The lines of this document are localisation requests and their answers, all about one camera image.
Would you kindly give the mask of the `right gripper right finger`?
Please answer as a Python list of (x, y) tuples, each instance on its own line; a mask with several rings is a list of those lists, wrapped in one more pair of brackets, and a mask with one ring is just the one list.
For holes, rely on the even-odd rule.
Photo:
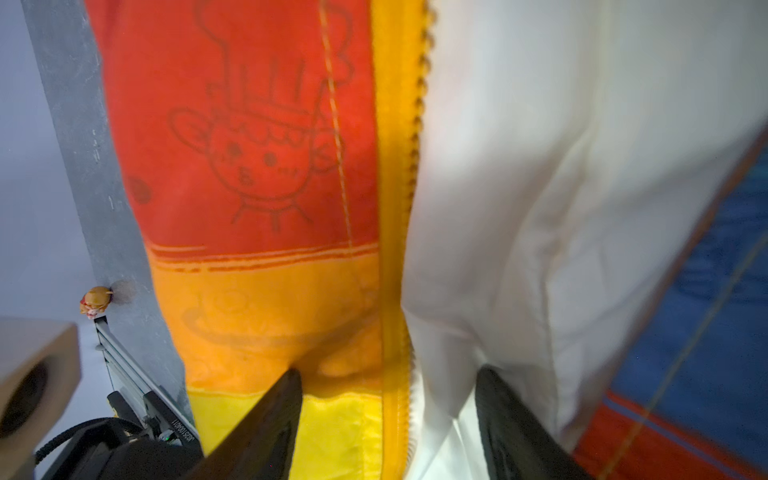
[(475, 405), (491, 479), (588, 479), (498, 373), (482, 367)]

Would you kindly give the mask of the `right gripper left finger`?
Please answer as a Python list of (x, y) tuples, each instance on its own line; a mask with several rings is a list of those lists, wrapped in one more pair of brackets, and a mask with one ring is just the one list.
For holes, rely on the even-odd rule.
[(286, 371), (240, 423), (184, 477), (287, 479), (293, 461), (303, 389), (300, 372)]

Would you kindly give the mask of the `rainbow striped jacket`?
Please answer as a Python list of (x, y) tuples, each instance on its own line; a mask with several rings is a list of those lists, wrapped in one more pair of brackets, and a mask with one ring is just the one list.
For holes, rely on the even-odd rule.
[(588, 479), (767, 475), (763, 1), (89, 1), (204, 459), (491, 479), (488, 366)]

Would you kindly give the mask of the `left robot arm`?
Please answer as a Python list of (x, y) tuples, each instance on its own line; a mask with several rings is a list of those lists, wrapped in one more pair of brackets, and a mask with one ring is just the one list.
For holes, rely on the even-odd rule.
[(53, 437), (34, 454), (42, 463), (62, 448), (45, 479), (181, 479), (203, 460), (201, 451), (158, 440), (116, 417), (82, 422)]

